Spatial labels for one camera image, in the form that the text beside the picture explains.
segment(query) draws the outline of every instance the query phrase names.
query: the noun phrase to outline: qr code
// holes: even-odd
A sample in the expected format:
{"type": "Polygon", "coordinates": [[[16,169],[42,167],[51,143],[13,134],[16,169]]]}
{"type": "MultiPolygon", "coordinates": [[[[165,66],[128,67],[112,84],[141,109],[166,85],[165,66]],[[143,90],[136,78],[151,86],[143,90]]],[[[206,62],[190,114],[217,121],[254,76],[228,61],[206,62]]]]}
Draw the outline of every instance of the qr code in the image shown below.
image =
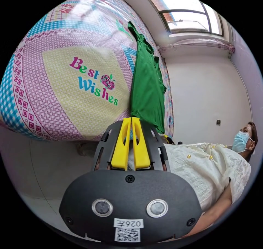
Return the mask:
{"type": "Polygon", "coordinates": [[[116,228],[116,242],[139,243],[141,242],[140,229],[116,228]]]}

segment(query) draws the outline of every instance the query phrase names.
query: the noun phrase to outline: hanging clothing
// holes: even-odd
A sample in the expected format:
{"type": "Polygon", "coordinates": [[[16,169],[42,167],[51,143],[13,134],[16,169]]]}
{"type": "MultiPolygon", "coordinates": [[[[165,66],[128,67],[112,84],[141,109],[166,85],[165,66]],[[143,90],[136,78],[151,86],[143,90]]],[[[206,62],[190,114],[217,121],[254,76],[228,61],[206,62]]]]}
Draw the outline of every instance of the hanging clothing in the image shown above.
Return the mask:
{"type": "Polygon", "coordinates": [[[128,29],[137,41],[137,57],[131,87],[131,116],[154,125],[158,133],[164,134],[164,93],[159,57],[154,56],[153,47],[129,22],[128,29]]]}

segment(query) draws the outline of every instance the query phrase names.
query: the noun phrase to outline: blue surgical mask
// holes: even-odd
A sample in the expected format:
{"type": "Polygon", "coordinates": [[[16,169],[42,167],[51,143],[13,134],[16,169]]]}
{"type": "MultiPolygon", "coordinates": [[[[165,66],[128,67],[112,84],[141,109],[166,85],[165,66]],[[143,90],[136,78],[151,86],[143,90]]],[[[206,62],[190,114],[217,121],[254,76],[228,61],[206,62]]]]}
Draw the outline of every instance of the blue surgical mask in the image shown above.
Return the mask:
{"type": "Polygon", "coordinates": [[[245,150],[249,150],[246,148],[248,139],[251,139],[249,137],[249,134],[246,132],[240,131],[234,138],[232,150],[237,153],[244,152],[245,150]]]}

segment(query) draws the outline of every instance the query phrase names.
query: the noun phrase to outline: white shirt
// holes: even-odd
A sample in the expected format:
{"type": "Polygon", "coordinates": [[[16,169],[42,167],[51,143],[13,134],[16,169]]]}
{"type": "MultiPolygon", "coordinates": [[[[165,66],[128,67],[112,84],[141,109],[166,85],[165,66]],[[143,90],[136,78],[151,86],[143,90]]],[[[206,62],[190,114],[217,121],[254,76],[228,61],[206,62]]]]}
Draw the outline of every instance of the white shirt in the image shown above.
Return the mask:
{"type": "MultiPolygon", "coordinates": [[[[246,160],[220,144],[208,144],[205,150],[196,146],[165,144],[172,173],[186,180],[195,190],[203,212],[218,200],[230,182],[232,202],[242,194],[250,176],[246,160]]],[[[128,165],[134,169],[132,152],[128,165]]]]}

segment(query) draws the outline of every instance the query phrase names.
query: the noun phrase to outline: patterned bedsheet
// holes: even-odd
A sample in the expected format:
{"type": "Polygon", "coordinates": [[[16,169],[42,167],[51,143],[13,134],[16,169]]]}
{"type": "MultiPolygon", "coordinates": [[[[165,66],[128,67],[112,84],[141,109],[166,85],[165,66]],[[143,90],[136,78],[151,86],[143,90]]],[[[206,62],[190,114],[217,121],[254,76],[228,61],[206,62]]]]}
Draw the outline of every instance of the patterned bedsheet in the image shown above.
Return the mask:
{"type": "Polygon", "coordinates": [[[148,29],[123,0],[68,0],[32,27],[1,82],[0,124],[36,140],[99,140],[108,125],[129,117],[137,44],[128,21],[160,57],[165,133],[172,137],[168,71],[148,29]]]}

